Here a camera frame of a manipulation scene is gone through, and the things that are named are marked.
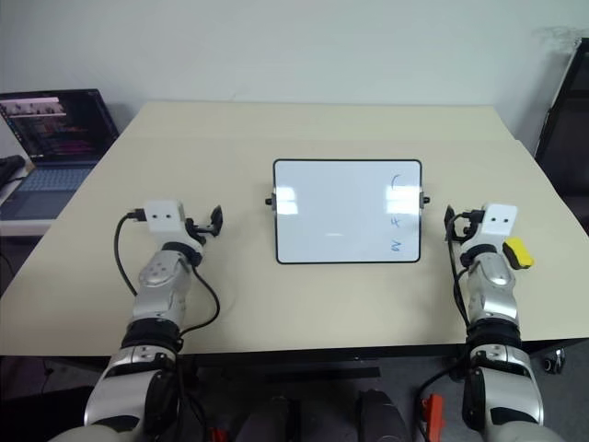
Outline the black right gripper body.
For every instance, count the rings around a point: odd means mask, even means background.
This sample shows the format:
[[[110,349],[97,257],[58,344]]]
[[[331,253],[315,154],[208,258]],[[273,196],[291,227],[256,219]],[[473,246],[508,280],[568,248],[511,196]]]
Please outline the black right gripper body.
[[[467,241],[473,238],[477,232],[479,224],[483,219],[483,211],[475,209],[451,216],[451,239],[453,241]],[[462,233],[456,231],[456,222],[463,220],[465,225],[462,227]]]

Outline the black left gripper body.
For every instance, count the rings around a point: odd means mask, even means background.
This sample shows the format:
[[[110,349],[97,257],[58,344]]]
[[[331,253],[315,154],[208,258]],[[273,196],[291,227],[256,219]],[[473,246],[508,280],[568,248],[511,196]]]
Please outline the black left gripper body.
[[[187,234],[199,243],[205,243],[205,234],[213,234],[214,226],[209,225],[197,225],[194,223],[192,218],[187,218],[184,223]]]

